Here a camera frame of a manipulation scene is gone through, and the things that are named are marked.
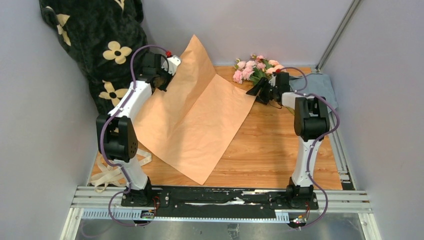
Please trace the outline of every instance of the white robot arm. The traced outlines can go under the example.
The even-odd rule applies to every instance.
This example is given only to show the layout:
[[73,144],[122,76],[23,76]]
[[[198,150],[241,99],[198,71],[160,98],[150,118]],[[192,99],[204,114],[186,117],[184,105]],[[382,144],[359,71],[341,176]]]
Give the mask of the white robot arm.
[[[145,71],[148,74],[141,75],[135,84],[131,82],[119,104],[108,115],[100,115],[96,120],[98,148],[101,152],[102,129],[108,119],[117,114],[112,120],[109,120],[110,123],[106,126],[102,146],[109,162],[120,167],[126,180],[126,186],[129,188],[125,199],[134,199],[128,202],[135,206],[143,206],[150,202],[152,185],[149,177],[140,167],[136,156],[138,140],[132,121],[135,120],[143,104],[152,96],[154,89],[166,91],[166,87],[180,63],[181,59],[177,56],[167,58],[167,62],[164,62],[162,66],[160,66],[160,62],[152,60]],[[163,78],[162,84],[158,87],[154,82],[157,77]]]
[[[281,102],[284,107],[296,109],[296,99],[300,99],[300,98],[308,99],[311,101],[313,101],[314,99],[313,96],[305,98],[304,96],[297,95],[294,92],[285,92],[282,94]],[[310,154],[310,151],[312,151],[312,155],[309,161],[309,169],[311,169],[310,175],[313,177],[315,162],[317,160],[317,153],[318,153],[318,149],[321,146],[322,141],[318,141],[315,144],[315,147],[311,148],[312,143],[315,140],[314,138],[305,140],[302,136],[300,135],[297,135],[297,136],[299,140],[299,149],[297,152],[296,168],[294,169],[293,175],[291,175],[291,179],[294,185],[296,186],[309,187],[313,185],[313,183],[311,179],[308,177],[308,171],[307,171],[308,156]]]
[[323,139],[316,140],[329,131],[330,121],[323,102],[313,96],[305,97],[292,92],[289,81],[287,72],[278,71],[271,80],[261,78],[246,94],[256,96],[256,101],[265,105],[275,100],[281,106],[294,109],[294,131],[298,136],[299,149],[296,168],[286,188],[285,201],[295,206],[310,201],[314,196],[314,185],[309,174],[311,177],[314,175],[317,153]]

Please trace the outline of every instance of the wood grain surface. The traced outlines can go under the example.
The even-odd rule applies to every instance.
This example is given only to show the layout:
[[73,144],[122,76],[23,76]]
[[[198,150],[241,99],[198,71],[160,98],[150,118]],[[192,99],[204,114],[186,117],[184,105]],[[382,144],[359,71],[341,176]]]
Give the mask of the wood grain surface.
[[[232,66],[216,66],[216,72],[234,86],[248,90],[250,82],[233,82]],[[311,69],[302,67],[310,73]],[[291,75],[299,75],[290,70]],[[294,116],[286,109],[255,102],[231,144],[219,160],[204,186],[286,188],[298,155],[298,137]],[[141,143],[138,148],[149,152]],[[153,185],[198,186],[199,184],[153,155],[142,169]],[[94,164],[92,175],[100,170]],[[330,140],[326,137],[319,148],[314,178],[324,189],[341,190]]]

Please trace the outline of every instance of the artificial flower bouquet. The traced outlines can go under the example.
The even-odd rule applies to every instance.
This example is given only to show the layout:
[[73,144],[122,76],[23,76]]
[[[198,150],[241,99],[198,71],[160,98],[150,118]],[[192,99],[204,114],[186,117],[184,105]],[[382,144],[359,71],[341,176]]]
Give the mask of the artificial flower bouquet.
[[252,81],[256,85],[263,77],[271,79],[272,74],[284,68],[276,60],[267,60],[264,56],[256,56],[252,54],[249,61],[242,61],[239,58],[235,60],[235,73],[232,80],[238,84],[242,84],[243,80]]

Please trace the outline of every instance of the yellow flower print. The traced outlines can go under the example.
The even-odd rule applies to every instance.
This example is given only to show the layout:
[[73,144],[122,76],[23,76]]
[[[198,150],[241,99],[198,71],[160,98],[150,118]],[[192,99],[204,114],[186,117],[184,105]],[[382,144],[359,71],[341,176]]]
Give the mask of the yellow flower print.
[[121,101],[120,99],[125,96],[128,89],[121,88],[121,89],[115,90],[111,82],[103,81],[103,83],[104,83],[104,89],[106,89],[106,91],[102,91],[98,96],[102,99],[111,100],[113,106],[116,107]]
[[122,8],[122,11],[124,11],[124,2],[125,0],[114,0],[119,6]]
[[[53,10],[50,6],[46,6],[45,8]],[[56,27],[57,27],[57,32],[59,33],[59,35],[63,36],[63,41],[68,46],[71,46],[71,40],[68,37],[68,33],[63,28],[65,26],[66,22],[68,21],[69,17],[70,16],[66,15],[66,14],[57,14],[56,18],[57,18],[57,21],[59,22],[59,24]]]
[[117,41],[111,41],[107,45],[110,50],[103,52],[103,57],[106,60],[115,60],[117,64],[123,64],[127,60],[127,56],[133,51],[127,46],[121,47]]

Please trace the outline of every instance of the black fabric with flower pattern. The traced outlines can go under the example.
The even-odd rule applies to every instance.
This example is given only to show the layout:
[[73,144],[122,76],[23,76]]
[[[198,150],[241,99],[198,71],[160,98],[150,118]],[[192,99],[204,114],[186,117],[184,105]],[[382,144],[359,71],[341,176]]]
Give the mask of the black fabric with flower pattern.
[[[107,114],[131,82],[130,59],[147,45],[141,0],[39,0],[41,17],[88,80],[97,110]],[[149,50],[138,53],[134,71]]]

